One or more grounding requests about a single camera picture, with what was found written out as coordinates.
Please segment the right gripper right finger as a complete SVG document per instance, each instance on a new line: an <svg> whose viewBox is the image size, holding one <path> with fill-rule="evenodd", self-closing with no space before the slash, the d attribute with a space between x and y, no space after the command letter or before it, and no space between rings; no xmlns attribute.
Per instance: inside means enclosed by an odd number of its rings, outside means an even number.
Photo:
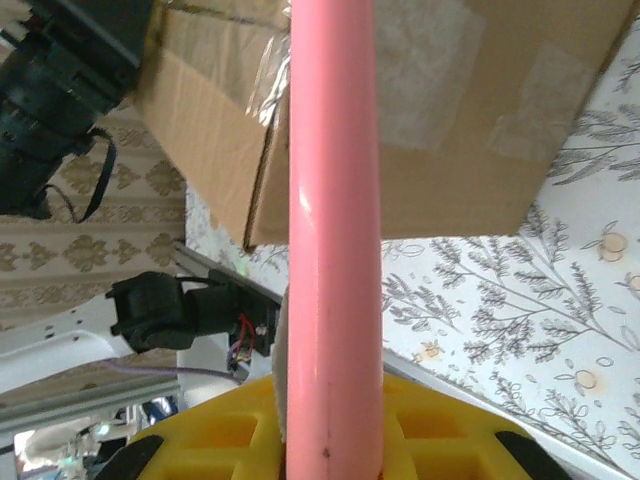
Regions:
<svg viewBox="0 0 640 480"><path fill-rule="evenodd" d="M383 480L568 479L517 424L410 380L384 377Z"/></svg>

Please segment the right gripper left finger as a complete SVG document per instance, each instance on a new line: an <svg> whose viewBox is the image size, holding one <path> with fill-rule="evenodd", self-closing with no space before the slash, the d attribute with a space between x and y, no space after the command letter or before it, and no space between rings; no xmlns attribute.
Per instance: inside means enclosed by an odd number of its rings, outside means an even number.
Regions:
<svg viewBox="0 0 640 480"><path fill-rule="evenodd" d="M107 480L278 480L286 477L269 376L136 434L97 475Z"/></svg>

